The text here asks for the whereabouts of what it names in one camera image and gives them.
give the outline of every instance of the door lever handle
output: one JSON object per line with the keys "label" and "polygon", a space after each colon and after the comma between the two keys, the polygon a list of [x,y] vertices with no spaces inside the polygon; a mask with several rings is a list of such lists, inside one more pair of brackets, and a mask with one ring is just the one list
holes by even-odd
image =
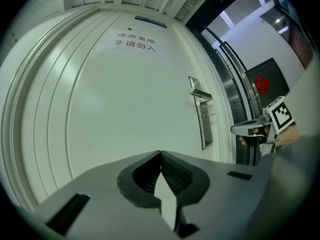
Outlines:
{"label": "door lever handle", "polygon": [[192,95],[192,96],[198,97],[198,98],[205,99],[205,101],[201,101],[200,104],[212,101],[211,94],[207,93],[207,92],[205,92],[203,90],[199,90],[199,89],[196,89],[196,88],[190,88],[189,89],[189,94]]}
{"label": "door lever handle", "polygon": [[205,119],[206,117],[210,117],[210,116],[214,116],[214,115],[215,115],[215,113],[204,114],[204,115],[202,115],[201,117]]}

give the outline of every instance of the white wall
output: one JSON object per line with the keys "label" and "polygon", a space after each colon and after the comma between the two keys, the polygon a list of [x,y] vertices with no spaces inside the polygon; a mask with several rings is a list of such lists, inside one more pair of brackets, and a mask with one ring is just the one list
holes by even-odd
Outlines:
{"label": "white wall", "polygon": [[[261,14],[272,7],[272,1],[260,7],[230,29],[221,39],[231,45],[248,70],[274,58],[291,89],[305,69],[286,40],[260,18]],[[216,41],[214,46],[219,47],[219,43]]]}

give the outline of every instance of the white door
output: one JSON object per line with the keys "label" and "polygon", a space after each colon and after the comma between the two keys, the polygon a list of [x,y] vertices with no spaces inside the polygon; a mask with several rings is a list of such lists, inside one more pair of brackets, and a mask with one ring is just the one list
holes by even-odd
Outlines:
{"label": "white door", "polygon": [[213,159],[210,146],[202,150],[188,92],[188,77],[197,76],[179,39],[171,26],[134,18],[94,14],[39,67],[21,127],[39,202],[93,167],[149,151]]}

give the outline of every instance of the door panel molding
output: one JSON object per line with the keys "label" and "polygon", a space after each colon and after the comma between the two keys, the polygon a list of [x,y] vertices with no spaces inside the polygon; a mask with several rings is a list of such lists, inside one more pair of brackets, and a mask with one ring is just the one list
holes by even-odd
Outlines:
{"label": "door panel molding", "polygon": [[[5,102],[1,111],[2,154],[0,155],[4,161],[4,164],[1,164],[4,167],[1,171],[6,175],[2,173],[2,177],[5,177],[4,181],[9,182],[5,184],[7,193],[14,195],[10,198],[28,211],[33,211],[38,205],[26,176],[21,150],[21,117],[29,87],[52,47],[74,26],[97,11],[98,8],[95,6],[86,7],[53,25],[29,51],[16,69],[13,78],[8,79],[11,83],[9,88],[3,90]],[[34,31],[35,29],[26,35],[34,35]]]}

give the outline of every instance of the wall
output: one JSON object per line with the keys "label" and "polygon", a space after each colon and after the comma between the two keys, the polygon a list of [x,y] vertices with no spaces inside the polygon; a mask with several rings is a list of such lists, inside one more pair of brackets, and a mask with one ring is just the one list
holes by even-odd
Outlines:
{"label": "wall", "polygon": [[[213,31],[218,37],[222,37],[225,33],[230,30],[230,27],[227,25],[225,20],[219,15],[216,17],[209,25],[208,28]],[[211,35],[208,30],[203,30],[202,35],[205,39],[210,43],[213,44],[217,41],[213,35]]]}
{"label": "wall", "polygon": [[[272,7],[272,1],[262,6],[224,34],[221,39],[231,45],[248,70],[274,58],[291,89],[305,69],[285,39],[260,18],[261,14]],[[215,42],[214,46],[219,47],[218,42]]]}
{"label": "wall", "polygon": [[259,0],[236,0],[225,9],[225,12],[228,14],[233,24],[236,25],[260,6]]}

